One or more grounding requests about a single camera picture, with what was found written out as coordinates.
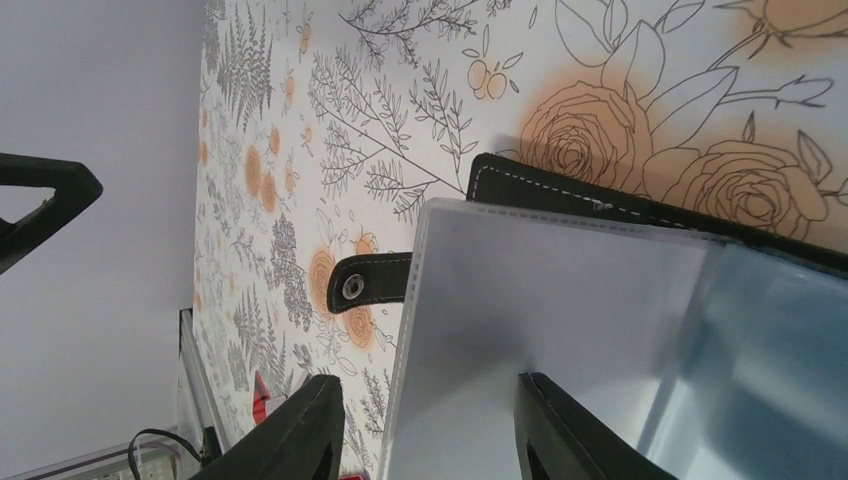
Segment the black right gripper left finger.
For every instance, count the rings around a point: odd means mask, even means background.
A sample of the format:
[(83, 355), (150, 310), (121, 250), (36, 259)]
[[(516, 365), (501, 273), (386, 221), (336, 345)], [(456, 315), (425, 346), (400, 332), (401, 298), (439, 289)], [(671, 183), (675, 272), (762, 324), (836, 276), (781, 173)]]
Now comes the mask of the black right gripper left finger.
[(340, 379), (316, 375), (196, 480), (329, 480), (340, 477), (345, 410)]

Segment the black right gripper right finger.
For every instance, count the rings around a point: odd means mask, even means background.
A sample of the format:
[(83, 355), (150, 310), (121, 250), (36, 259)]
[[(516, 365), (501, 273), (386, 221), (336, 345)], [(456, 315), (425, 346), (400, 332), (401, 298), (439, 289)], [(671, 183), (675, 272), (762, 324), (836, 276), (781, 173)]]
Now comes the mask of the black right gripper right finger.
[(671, 479), (541, 372), (518, 376), (514, 426), (524, 479)]

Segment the black card holder wallet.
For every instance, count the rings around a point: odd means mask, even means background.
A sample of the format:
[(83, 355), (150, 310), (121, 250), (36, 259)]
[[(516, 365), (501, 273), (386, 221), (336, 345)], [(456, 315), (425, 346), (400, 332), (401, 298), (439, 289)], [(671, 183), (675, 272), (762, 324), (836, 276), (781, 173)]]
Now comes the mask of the black card holder wallet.
[(847, 475), (844, 253), (481, 154), (334, 268), (332, 312), (394, 302), (380, 479), (524, 479), (524, 372), (671, 479)]

